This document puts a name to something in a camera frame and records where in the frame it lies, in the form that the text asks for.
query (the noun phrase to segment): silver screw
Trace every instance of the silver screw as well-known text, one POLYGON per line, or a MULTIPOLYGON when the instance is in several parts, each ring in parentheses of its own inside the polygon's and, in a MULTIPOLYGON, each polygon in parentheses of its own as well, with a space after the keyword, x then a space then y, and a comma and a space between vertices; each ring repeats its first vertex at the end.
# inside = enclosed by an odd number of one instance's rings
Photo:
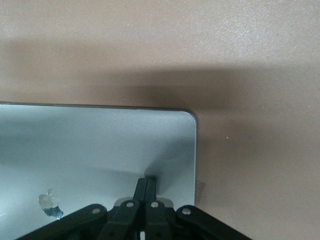
POLYGON ((93 214, 98 214, 98 213, 100 213, 100 209, 99 208, 95 208, 95 209, 92 210, 92 213, 93 214))
POLYGON ((128 202, 127 204, 126 204, 126 207, 127 208, 131 208, 131 207, 133 207, 134 206, 134 203, 133 202, 128 202))
POLYGON ((157 208, 157 207, 159 207, 159 203, 157 203, 156 201, 153 201, 153 202, 151 203, 151 207, 152 207, 152 208, 157 208))
POLYGON ((184 215, 190 215, 190 214, 191 214, 191 211, 190 211, 189 208, 184 208, 184 209, 182 209, 182 213, 183 213, 184 215))

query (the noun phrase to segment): apple logo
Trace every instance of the apple logo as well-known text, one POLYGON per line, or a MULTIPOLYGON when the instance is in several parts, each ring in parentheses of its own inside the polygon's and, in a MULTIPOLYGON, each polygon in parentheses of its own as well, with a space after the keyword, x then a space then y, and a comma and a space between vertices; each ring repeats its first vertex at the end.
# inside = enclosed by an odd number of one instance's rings
POLYGON ((38 202, 44 211, 49 217, 55 217, 61 219, 64 215, 64 212, 60 210, 58 203, 59 198, 52 195, 53 189, 50 188, 47 191, 47 194, 41 194, 38 197, 38 202))

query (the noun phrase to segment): metallic surface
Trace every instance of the metallic surface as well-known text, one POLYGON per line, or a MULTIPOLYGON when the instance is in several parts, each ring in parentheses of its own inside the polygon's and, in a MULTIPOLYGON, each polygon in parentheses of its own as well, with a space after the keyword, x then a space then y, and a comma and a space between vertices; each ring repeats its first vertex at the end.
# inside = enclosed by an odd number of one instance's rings
POLYGON ((109 211, 161 161, 158 196, 176 208, 194 204, 195 144, 196 121, 185 111, 0 104, 0 239, 55 220, 38 203, 47 189, 41 204, 59 198, 64 216, 93 203, 109 211))
POLYGON ((0 2, 0 101, 191 110, 197 206, 319 239, 319 1, 0 2))

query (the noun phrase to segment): black mechanical arm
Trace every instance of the black mechanical arm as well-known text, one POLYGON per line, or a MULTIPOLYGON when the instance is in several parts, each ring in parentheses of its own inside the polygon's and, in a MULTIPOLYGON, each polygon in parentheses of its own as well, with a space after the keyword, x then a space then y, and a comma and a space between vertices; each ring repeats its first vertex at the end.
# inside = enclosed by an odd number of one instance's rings
POLYGON ((86 206, 17 240, 251 240, 199 208, 156 197, 157 180, 140 178, 134 196, 107 209, 86 206))

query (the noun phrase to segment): beige table surface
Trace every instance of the beige table surface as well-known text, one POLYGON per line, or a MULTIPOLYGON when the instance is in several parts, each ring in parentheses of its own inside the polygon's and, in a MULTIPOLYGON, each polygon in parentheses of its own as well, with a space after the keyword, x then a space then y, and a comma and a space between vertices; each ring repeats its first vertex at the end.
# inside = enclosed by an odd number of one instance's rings
POLYGON ((193 111, 196 204, 255 240, 320 238, 319 63, 316 0, 0 1, 0 101, 193 111))

